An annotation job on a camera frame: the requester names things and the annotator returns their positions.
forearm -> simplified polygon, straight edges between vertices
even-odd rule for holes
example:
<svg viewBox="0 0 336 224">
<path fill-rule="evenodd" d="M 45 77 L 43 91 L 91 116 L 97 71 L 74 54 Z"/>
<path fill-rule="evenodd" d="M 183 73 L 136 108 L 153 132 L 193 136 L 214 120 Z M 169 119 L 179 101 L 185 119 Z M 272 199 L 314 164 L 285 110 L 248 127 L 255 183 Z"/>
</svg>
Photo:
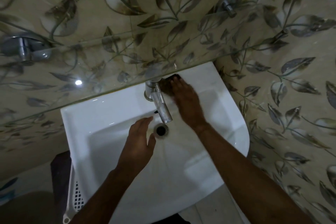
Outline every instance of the forearm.
<svg viewBox="0 0 336 224">
<path fill-rule="evenodd" d="M 278 185 L 210 125 L 200 126 L 195 132 L 252 224 L 312 223 Z"/>
<path fill-rule="evenodd" d="M 122 169 L 111 171 L 96 193 L 74 216 L 71 224 L 107 224 L 134 177 Z"/>
</svg>

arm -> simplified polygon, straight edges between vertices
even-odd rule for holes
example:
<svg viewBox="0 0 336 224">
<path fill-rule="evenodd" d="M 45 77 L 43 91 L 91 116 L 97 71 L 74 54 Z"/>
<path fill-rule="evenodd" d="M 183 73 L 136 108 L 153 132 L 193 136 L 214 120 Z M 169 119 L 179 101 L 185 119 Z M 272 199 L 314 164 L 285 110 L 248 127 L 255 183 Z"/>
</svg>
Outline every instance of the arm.
<svg viewBox="0 0 336 224">
<path fill-rule="evenodd" d="M 252 224 L 313 224 L 291 198 L 223 139 L 204 118 L 198 96 L 183 79 L 172 87 L 182 119 L 208 151 L 235 201 Z"/>
<path fill-rule="evenodd" d="M 153 117 L 143 118 L 129 130 L 125 146 L 115 170 L 112 170 L 100 188 L 84 207 L 74 216 L 70 224 L 107 224 L 126 189 L 151 159 L 155 137 L 151 134 L 148 145 L 146 132 Z"/>
</svg>

ceramic sink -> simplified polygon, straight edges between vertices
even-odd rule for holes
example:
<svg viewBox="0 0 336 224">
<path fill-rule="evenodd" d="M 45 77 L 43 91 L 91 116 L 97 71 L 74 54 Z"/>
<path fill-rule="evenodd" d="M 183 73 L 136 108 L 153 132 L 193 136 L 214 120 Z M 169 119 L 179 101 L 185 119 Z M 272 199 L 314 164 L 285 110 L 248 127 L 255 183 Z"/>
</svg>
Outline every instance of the ceramic sink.
<svg viewBox="0 0 336 224">
<path fill-rule="evenodd" d="M 212 62 L 179 72 L 199 94 L 208 122 L 244 156 L 249 149 L 245 121 Z M 128 130 L 136 120 L 154 116 L 148 137 L 162 121 L 144 98 L 145 83 L 61 109 L 71 159 L 87 201 L 117 164 Z M 193 204 L 223 184 L 196 134 L 164 95 L 173 121 L 157 138 L 153 157 L 125 192 L 110 223 L 147 224 Z"/>
</svg>

white plastic basket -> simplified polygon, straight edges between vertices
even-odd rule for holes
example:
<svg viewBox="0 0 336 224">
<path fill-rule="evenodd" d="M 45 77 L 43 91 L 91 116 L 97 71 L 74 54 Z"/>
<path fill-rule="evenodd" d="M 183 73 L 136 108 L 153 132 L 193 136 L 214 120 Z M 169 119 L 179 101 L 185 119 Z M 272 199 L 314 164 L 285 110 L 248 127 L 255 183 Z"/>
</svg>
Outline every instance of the white plastic basket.
<svg viewBox="0 0 336 224">
<path fill-rule="evenodd" d="M 63 223 L 67 224 L 75 216 L 75 214 L 85 205 L 82 198 L 79 184 L 76 179 L 76 173 L 73 165 L 71 165 L 70 179 L 69 179 L 69 191 L 68 201 L 66 204 L 66 210 L 63 215 Z"/>
</svg>

faucet spout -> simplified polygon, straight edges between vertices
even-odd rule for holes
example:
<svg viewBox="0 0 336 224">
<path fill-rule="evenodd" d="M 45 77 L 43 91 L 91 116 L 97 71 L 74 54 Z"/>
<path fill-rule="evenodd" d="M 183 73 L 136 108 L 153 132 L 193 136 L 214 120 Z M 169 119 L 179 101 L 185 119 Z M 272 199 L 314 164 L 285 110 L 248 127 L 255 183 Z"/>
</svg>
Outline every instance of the faucet spout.
<svg viewBox="0 0 336 224">
<path fill-rule="evenodd" d="M 160 115 L 160 118 L 163 123 L 168 123 L 173 120 L 166 105 L 166 102 L 163 98 L 159 81 L 161 78 L 154 78 L 150 81 L 147 81 L 145 89 L 145 98 L 149 101 L 153 101 L 155 107 Z"/>
</svg>

